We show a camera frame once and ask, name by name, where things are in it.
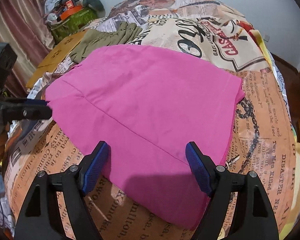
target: bed cover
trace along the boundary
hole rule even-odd
[[[283,239],[300,212],[300,156],[295,151],[283,77],[260,33],[240,12],[215,0],[126,0],[113,7],[109,17],[94,20],[85,29],[115,31],[122,21],[143,28],[130,44],[192,54],[243,78],[246,97],[238,104],[226,166],[232,172],[258,173]],[[53,74],[45,73],[38,80],[28,98],[44,99],[43,88],[72,64],[67,56]],[[64,171],[79,163],[82,155],[52,119],[23,120],[11,132],[4,158],[4,182],[17,218],[39,170]],[[156,217],[103,176],[85,200],[105,240],[188,240],[193,233]],[[219,238],[227,235],[235,200],[233,194]],[[74,238],[62,193],[58,193],[58,201],[66,234]]]

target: pink curtain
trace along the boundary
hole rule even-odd
[[[0,0],[0,42],[8,42],[18,55],[6,88],[25,97],[25,85],[39,63],[53,48],[43,23],[45,0]]]

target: metal screw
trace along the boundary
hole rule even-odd
[[[74,172],[78,169],[78,166],[77,165],[72,165],[70,166],[70,171]]]
[[[217,171],[220,171],[220,172],[224,172],[226,170],[226,168],[224,166],[222,166],[222,165],[218,165],[216,167],[216,169],[217,169]]]
[[[257,176],[257,173],[255,171],[249,171],[249,175],[255,178]]]
[[[45,175],[45,171],[39,171],[38,172],[38,177],[43,177]]]

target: cardboard box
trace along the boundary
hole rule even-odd
[[[45,72],[53,73],[57,69],[59,63],[61,63],[74,47],[79,44],[84,34],[85,31],[65,37],[57,46],[55,46],[39,64],[37,70],[26,84],[26,88],[32,89],[37,80],[41,78]]]

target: pink towel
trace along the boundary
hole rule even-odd
[[[185,155],[189,141],[225,164],[242,80],[197,57],[151,46],[93,51],[48,87],[53,119],[84,154],[111,147],[103,175],[151,212],[194,229],[209,198]]]

